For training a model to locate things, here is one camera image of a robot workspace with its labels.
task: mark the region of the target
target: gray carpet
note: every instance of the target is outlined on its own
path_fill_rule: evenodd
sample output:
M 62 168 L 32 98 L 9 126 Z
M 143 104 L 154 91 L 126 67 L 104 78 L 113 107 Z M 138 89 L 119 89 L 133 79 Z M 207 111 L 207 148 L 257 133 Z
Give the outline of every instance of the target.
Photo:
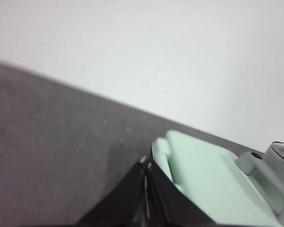
M 169 129 L 252 151 L 0 64 L 0 227 L 76 222 Z

